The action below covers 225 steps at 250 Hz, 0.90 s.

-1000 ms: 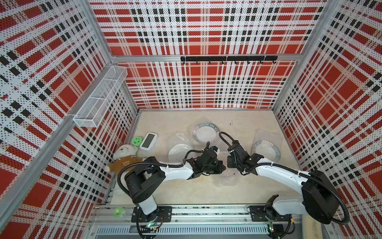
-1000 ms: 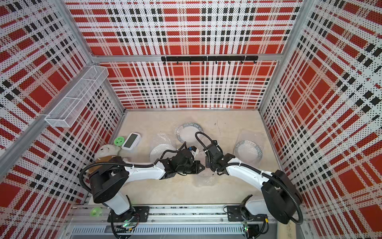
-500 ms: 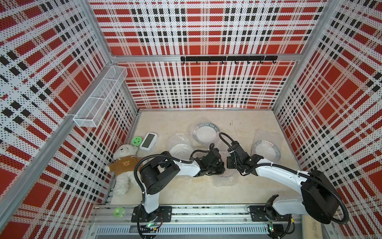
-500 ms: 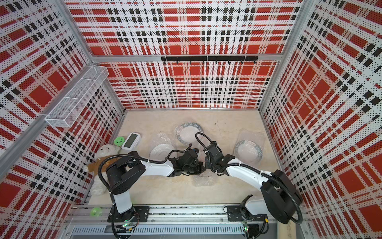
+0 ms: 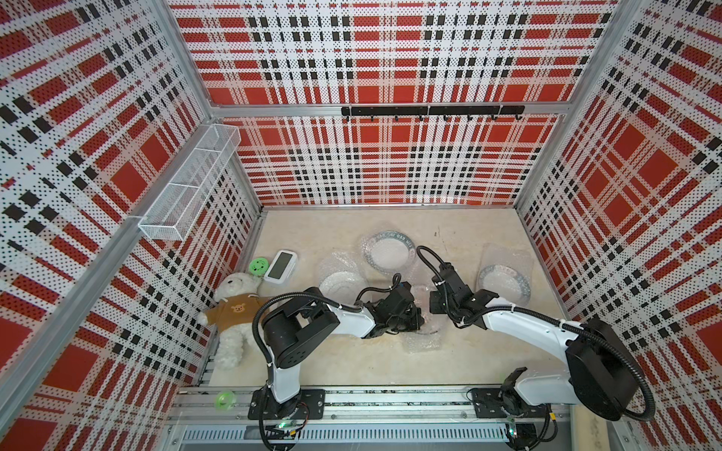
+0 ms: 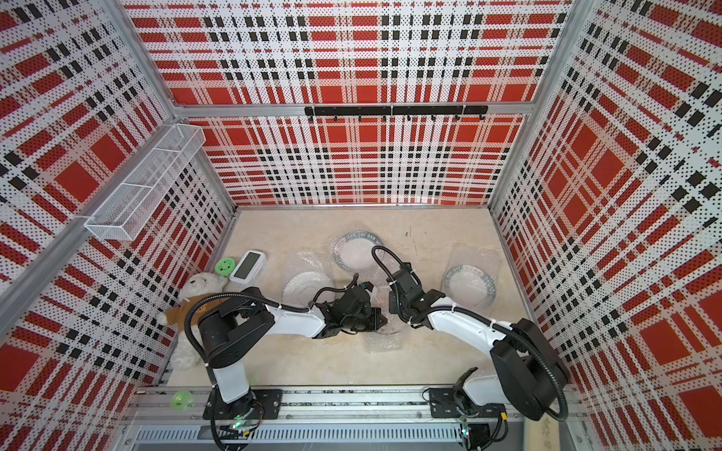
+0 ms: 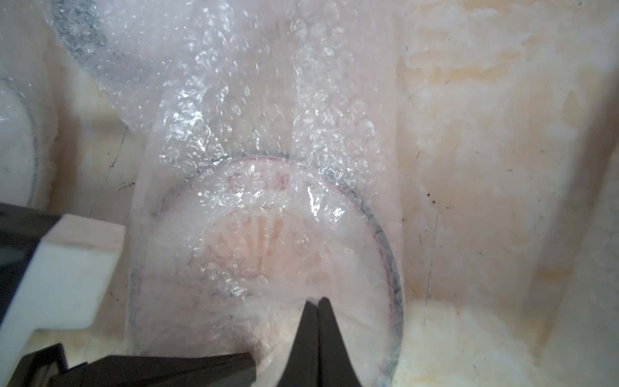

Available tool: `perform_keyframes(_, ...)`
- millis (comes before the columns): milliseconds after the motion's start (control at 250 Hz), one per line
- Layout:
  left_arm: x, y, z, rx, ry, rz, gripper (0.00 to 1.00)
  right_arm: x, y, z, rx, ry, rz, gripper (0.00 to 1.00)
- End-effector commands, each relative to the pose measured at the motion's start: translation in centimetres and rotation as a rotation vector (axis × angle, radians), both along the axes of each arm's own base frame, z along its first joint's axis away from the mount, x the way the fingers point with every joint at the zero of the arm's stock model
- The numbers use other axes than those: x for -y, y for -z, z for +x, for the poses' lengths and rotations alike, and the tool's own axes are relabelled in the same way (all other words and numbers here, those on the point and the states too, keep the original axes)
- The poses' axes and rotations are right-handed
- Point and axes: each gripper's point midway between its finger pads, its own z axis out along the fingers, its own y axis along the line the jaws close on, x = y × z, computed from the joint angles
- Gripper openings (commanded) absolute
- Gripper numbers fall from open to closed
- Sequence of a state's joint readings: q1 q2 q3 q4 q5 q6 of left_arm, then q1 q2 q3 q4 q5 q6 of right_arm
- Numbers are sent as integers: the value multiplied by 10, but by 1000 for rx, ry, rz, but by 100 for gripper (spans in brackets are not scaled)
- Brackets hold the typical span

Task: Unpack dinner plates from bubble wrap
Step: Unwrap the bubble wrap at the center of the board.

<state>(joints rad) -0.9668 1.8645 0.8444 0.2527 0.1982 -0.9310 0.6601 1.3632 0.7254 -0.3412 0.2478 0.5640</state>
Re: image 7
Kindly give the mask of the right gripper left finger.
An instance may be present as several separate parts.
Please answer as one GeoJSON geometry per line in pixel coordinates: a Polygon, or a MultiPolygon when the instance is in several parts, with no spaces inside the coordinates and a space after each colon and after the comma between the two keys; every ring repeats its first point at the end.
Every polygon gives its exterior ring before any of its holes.
{"type": "Polygon", "coordinates": [[[307,301],[288,362],[277,387],[319,385],[319,310],[307,301]]]}

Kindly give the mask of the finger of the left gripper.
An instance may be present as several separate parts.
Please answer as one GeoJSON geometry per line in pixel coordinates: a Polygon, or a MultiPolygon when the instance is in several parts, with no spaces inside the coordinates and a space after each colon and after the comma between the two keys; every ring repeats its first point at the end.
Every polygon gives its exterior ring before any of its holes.
{"type": "Polygon", "coordinates": [[[256,362],[248,353],[201,358],[107,356],[51,379],[51,386],[250,386],[256,362]]]}

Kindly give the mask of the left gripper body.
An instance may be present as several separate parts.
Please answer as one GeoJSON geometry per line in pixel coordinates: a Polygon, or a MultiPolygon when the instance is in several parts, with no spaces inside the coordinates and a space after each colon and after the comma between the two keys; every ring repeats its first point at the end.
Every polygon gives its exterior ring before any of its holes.
{"type": "Polygon", "coordinates": [[[23,356],[17,364],[7,387],[48,387],[53,379],[68,371],[61,343],[23,356]]]}

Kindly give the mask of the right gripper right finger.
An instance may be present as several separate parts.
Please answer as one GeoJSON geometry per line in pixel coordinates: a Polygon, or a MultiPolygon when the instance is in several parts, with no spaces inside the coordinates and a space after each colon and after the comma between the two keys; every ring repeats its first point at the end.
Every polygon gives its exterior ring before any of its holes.
{"type": "Polygon", "coordinates": [[[328,298],[318,306],[319,378],[322,387],[361,387],[328,298]]]}

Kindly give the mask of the orange pattern dinner plate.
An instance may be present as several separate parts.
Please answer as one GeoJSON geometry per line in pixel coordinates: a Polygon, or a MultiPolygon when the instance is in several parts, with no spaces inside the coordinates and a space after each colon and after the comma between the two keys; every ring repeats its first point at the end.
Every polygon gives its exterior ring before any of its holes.
{"type": "Polygon", "coordinates": [[[221,161],[143,192],[132,225],[133,353],[251,353],[274,386],[307,301],[328,298],[364,386],[388,386],[402,342],[398,264],[362,198],[283,157],[221,161]]]}

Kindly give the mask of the bubble wrap of orange plate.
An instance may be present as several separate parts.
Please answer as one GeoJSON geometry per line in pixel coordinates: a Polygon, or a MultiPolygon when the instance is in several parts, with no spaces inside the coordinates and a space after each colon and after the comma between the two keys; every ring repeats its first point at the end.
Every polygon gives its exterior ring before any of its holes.
{"type": "Polygon", "coordinates": [[[328,298],[364,386],[403,324],[395,50],[386,1],[197,1],[129,223],[128,351],[253,354],[274,386],[328,298]]]}

